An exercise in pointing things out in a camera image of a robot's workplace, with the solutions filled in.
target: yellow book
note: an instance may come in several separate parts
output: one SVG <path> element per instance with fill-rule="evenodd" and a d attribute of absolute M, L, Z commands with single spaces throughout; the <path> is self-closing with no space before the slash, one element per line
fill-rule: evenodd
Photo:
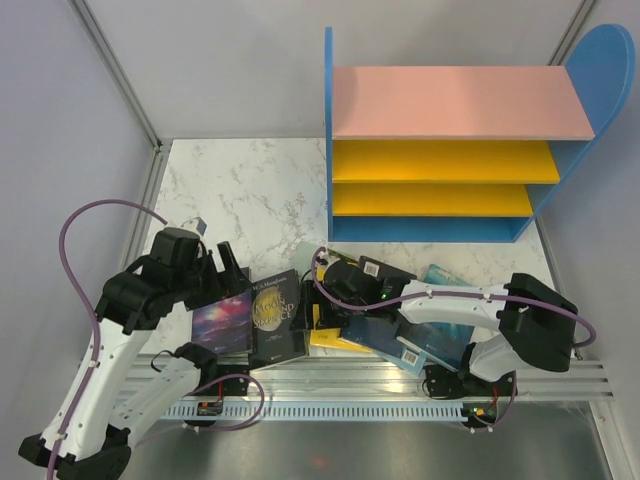
<path fill-rule="evenodd" d="M 324 268 L 318 267 L 318 280 L 322 281 L 324 277 Z M 313 326 L 315 327 L 320 318 L 320 307 L 318 305 L 313 306 Z M 371 353 L 371 350 L 366 347 L 361 347 L 355 343 L 347 342 L 340 338 L 339 328 L 328 328 L 324 330 L 311 330 L 309 343 L 316 347 L 325 348 L 341 348 L 342 350 L 351 350 L 352 352 Z"/>

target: yellow shelf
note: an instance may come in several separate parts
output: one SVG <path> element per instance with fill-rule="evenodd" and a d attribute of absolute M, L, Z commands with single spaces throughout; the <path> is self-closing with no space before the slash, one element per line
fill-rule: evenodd
<path fill-rule="evenodd" d="M 336 216 L 528 217 L 524 185 L 335 184 Z"/>
<path fill-rule="evenodd" d="M 333 183 L 558 183 L 544 141 L 336 140 Z"/>

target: black book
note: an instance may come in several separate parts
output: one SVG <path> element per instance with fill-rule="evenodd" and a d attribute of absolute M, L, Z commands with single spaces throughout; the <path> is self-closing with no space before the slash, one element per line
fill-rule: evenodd
<path fill-rule="evenodd" d="M 253 284 L 253 353 L 249 369 L 258 370 L 308 355 L 304 331 L 291 331 L 300 292 L 294 269 Z"/>

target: marble surface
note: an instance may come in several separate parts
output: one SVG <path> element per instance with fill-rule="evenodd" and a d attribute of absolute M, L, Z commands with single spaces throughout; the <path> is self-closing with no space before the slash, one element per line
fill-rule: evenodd
<path fill-rule="evenodd" d="M 291 268 L 300 241 L 327 244 L 324 139 L 176 140 L 156 210 L 181 225 L 201 217 L 209 248 L 229 241 L 254 280 Z M 152 222 L 145 251 L 161 229 Z M 436 263 L 475 285 L 504 283 L 526 272 L 553 285 L 537 228 L 514 244 L 334 243 L 422 277 Z M 142 353 L 173 350 L 191 337 L 191 314 L 176 307 Z M 313 348 L 312 355 L 344 355 Z"/>

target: blue shelf base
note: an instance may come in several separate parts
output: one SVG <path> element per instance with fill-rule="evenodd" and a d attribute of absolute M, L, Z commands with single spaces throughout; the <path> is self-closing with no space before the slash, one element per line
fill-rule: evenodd
<path fill-rule="evenodd" d="M 525 218 L 333 217 L 334 242 L 509 243 Z"/>

